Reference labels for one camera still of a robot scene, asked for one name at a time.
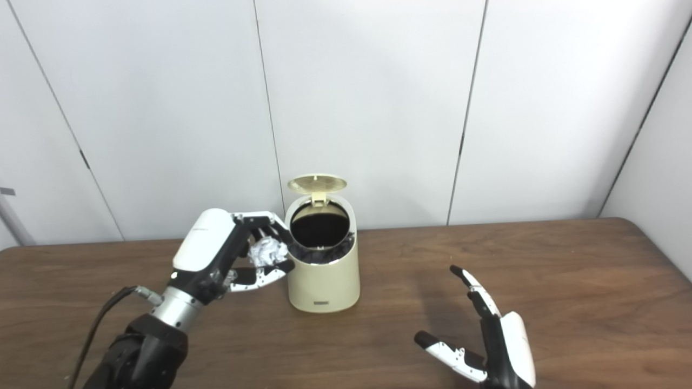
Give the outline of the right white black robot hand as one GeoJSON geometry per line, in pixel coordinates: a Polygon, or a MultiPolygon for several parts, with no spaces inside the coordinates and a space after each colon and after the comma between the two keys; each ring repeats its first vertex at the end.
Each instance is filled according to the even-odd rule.
{"type": "Polygon", "coordinates": [[[486,288],[469,271],[455,264],[450,271],[469,290],[467,296],[480,316],[486,355],[455,347],[426,331],[415,334],[415,343],[480,388],[534,388],[534,358],[521,315],[502,314],[486,288]]]}

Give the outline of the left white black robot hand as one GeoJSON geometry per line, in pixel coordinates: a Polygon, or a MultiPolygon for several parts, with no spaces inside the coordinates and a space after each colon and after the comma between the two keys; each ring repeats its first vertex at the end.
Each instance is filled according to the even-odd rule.
{"type": "Polygon", "coordinates": [[[270,211],[205,210],[173,258],[168,286],[203,305],[227,293],[257,290],[296,267],[292,234],[270,211]]]}

